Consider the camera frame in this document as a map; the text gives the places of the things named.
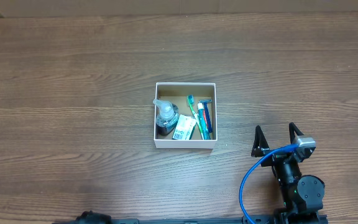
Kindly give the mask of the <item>clear soap pump bottle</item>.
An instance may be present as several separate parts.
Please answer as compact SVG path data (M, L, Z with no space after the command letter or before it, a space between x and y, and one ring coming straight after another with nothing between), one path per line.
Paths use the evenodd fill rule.
M153 104L158 108L155 124L159 135L167 136L176 127L179 113L178 107L170 101L153 100Z

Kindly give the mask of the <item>white cardboard box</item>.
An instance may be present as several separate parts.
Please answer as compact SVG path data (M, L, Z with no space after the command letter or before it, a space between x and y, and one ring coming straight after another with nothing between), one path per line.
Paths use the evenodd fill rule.
M172 133L167 136L161 136L154 128L155 147L163 149L213 149L218 141L218 122L216 106L216 85L214 83L175 83L160 82L155 87L155 99L170 101L177 105L179 113L191 116L192 112L188 106L186 97L193 95L195 103L200 100L208 100L209 117L213 132L210 140L202 140L199 129L195 128L190 140L174 140Z

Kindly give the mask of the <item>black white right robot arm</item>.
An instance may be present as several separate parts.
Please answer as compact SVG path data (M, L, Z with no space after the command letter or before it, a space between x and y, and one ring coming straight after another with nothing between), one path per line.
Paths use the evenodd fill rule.
M327 223L325 216L318 211L323 208L324 182L314 175L303 175L299 163L309 158L316 149L316 141L304 135L294 123L289 124L290 143L296 149L289 152L273 150L260 126L255 128L252 157L261 157L262 167L271 167L278 180L283 199L283 207L274 210L273 215L256 220L257 223Z

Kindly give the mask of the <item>green white floss packet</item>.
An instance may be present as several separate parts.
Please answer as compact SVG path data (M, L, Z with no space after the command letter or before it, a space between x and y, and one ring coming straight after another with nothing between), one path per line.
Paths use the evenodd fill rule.
M175 130L173 140L190 140L195 129L196 120L191 116L180 115Z

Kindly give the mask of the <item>red green toothpaste tube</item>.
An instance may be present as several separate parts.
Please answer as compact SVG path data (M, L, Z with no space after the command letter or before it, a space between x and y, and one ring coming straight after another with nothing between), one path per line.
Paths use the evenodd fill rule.
M204 110L204 106L202 103L198 103L198 115L200 117L200 123L201 123L201 129L202 129L202 133L203 133L203 139L204 140L210 140L210 135L209 135L209 130L208 130L208 125L206 122L206 115L205 115L205 110Z

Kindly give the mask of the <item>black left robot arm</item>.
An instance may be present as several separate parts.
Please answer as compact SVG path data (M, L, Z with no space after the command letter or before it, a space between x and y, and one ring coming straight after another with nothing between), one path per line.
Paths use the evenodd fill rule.
M75 224L112 224L112 218L109 215L85 211L76 217Z

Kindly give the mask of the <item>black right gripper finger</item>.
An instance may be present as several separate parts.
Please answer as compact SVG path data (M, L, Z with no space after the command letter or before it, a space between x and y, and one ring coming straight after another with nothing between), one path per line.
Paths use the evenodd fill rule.
M290 142L294 144L303 137L303 133L298 129L294 122L291 122L288 127L290 133Z
M255 138L254 144L252 147L251 156L252 157L264 157L270 152L270 147L264 136L264 133L261 127L258 125L255 127Z

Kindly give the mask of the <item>blue disposable razor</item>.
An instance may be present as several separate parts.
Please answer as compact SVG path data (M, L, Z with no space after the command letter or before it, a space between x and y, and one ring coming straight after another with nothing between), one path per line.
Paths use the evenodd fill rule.
M211 123L211 118L209 115L209 109L208 109L208 103L211 103L212 100L208 99L208 100L199 100L199 102L204 106L204 118L206 121L206 125L208 127L208 131L209 133L213 132L213 126Z

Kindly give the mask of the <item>green white toothbrush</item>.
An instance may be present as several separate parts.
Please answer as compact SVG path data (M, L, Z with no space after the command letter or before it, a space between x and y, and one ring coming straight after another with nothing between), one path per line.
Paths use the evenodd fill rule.
M195 111L194 108L193 108L193 105L194 105L194 103L195 103L195 101L194 101L194 96L193 96L193 95L188 95L188 96L186 97L186 100L187 100L188 106L190 107L190 110L191 110L191 112L192 112L192 115L193 115L193 117L194 117L194 119L196 120L196 123L197 123L197 125L198 125L198 129L199 129L201 138L202 138L202 140L204 140L204 134L203 134L203 130L202 130L202 127L201 127L200 119L199 119L199 117L198 117L196 111Z

